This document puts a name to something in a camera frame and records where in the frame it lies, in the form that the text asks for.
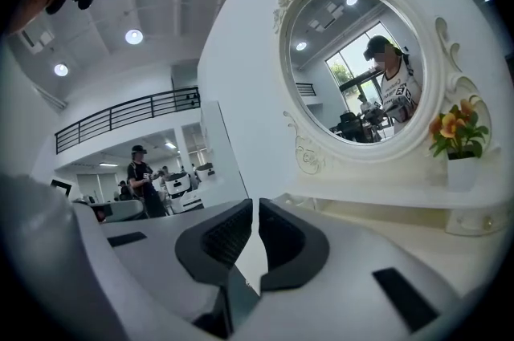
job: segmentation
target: ceiling vent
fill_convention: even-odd
[[[343,5],[337,5],[328,1],[325,6],[318,10],[314,15],[314,19],[308,24],[314,30],[323,33],[327,30],[340,16],[343,15]]]
[[[54,35],[39,20],[29,23],[18,33],[18,37],[33,55],[39,53],[54,39]]]

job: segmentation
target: balcony railing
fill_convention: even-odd
[[[302,96],[316,95],[312,83],[296,83],[296,88]]]
[[[57,154],[93,137],[138,121],[200,107],[198,87],[147,95],[106,108],[55,134]]]

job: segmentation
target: window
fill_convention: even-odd
[[[389,31],[387,31],[382,23],[379,22],[377,25],[373,26],[364,34],[360,35],[351,43],[339,50],[330,59],[325,60],[338,87],[341,84],[366,73],[373,66],[373,62],[365,61],[362,54],[366,49],[369,39],[376,35],[384,36],[391,42],[391,44],[399,48],[399,45],[394,40],[393,36],[390,35]],[[349,110],[355,114],[361,112],[361,102],[357,98],[361,92],[365,94],[366,99],[368,99],[370,103],[374,103],[376,101],[381,104],[380,82],[381,77],[368,79],[367,81],[363,81],[362,83],[358,83],[355,86],[344,90],[343,96],[346,104],[348,104]]]

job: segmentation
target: ceiling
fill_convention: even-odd
[[[94,0],[79,10],[67,0],[55,15],[42,14],[35,25],[55,37],[35,55],[18,36],[9,44],[22,69],[43,90],[60,99],[99,71],[140,67],[160,60],[199,59],[210,28],[225,0]],[[124,40],[139,29],[145,40],[131,46]],[[65,63],[70,73],[58,77],[53,68]]]
[[[325,10],[329,3],[332,7],[343,6],[342,15],[324,31],[319,32],[309,26],[313,20],[329,20],[332,16]],[[292,28],[291,34],[291,63],[293,67],[301,67],[331,41],[339,37],[352,25],[369,14],[371,10],[381,4],[379,0],[357,0],[352,6],[346,4],[346,0],[310,0],[304,5]],[[298,43],[306,43],[307,46],[298,51]]]
[[[205,140],[202,135],[200,124],[191,124],[183,128],[184,138],[189,153],[196,152],[199,149],[206,148]],[[165,143],[172,143],[176,148],[169,148]],[[80,159],[63,170],[71,173],[112,173],[112,167],[99,166],[100,163],[118,164],[123,167],[129,165],[132,147],[134,145],[142,145],[147,154],[145,162],[152,164],[165,158],[179,157],[178,143],[173,129],[165,132],[150,134],[148,136],[127,141],[126,143],[106,148],[102,152],[92,154],[91,156]]]

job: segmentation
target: ornate mirror frame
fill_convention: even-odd
[[[274,20],[282,71],[280,77],[291,101],[284,115],[293,121],[290,125],[296,128],[296,159],[306,173],[319,173],[330,158],[367,163],[398,159],[427,140],[430,122],[461,99],[469,99],[475,104],[480,121],[491,128],[487,106],[479,97],[476,86],[457,66],[459,44],[448,42],[444,19],[427,14],[415,0],[381,1],[411,29],[421,47],[422,97],[413,119],[397,135],[380,143],[358,144],[342,141],[332,134],[302,101],[292,74],[288,34],[304,0],[278,0],[279,8],[274,12]]]

